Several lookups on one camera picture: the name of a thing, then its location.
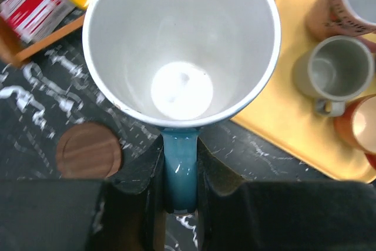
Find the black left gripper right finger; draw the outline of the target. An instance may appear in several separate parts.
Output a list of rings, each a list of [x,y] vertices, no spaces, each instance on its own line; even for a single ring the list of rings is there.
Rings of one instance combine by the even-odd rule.
[[[200,250],[374,250],[375,189],[354,181],[249,181],[197,143]]]

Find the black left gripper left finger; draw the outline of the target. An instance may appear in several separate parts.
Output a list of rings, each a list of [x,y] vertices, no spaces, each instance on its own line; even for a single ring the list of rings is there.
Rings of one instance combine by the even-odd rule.
[[[163,250],[163,141],[109,179],[1,181],[2,250]]]

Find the dark walnut coaster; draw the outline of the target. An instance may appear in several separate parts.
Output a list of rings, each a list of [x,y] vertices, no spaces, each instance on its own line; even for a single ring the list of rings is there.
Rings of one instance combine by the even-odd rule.
[[[85,122],[68,129],[56,147],[56,165],[63,178],[108,178],[122,165],[117,136],[106,126]]]

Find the large blue mug back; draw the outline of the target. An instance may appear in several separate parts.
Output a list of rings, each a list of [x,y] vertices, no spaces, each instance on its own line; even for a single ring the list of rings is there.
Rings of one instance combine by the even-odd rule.
[[[275,1],[90,0],[82,45],[104,96],[161,131],[166,210],[194,212],[201,128],[244,109],[276,67]]]

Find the pink grey mug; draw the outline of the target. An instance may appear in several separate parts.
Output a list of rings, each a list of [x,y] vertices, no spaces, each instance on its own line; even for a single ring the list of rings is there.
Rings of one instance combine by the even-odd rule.
[[[375,53],[375,43],[364,38],[375,33],[375,0],[316,0],[305,24],[316,39],[355,37]]]

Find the small red orange cup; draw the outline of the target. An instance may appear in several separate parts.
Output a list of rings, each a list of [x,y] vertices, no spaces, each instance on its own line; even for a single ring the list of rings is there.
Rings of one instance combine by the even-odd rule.
[[[333,124],[340,139],[364,153],[375,169],[375,94],[351,101]]]

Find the small grey green cup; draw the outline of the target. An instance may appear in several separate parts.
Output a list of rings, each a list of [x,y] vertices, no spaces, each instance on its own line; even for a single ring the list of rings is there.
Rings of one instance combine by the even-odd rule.
[[[366,90],[375,63],[370,49],[349,36],[332,36],[307,51],[293,67],[293,82],[323,116],[341,116],[347,101]]]

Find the yellow serving tray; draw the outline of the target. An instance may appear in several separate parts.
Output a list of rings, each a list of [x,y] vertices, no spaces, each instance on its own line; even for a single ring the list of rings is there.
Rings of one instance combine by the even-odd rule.
[[[361,36],[375,24],[360,19],[351,0],[275,2],[276,70],[234,120],[334,179],[372,182],[375,59]]]

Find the orange wooden shelf rack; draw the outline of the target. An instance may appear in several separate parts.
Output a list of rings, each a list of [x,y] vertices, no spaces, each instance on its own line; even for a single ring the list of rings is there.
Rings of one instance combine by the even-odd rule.
[[[81,28],[84,18],[85,14],[26,48],[22,45],[16,33],[1,18],[1,61],[17,68],[26,65],[31,56]]]

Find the red white small box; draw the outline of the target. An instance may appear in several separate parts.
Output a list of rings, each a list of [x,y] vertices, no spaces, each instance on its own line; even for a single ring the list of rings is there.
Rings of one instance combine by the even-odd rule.
[[[4,0],[1,17],[24,42],[48,36],[75,8],[69,0]]]

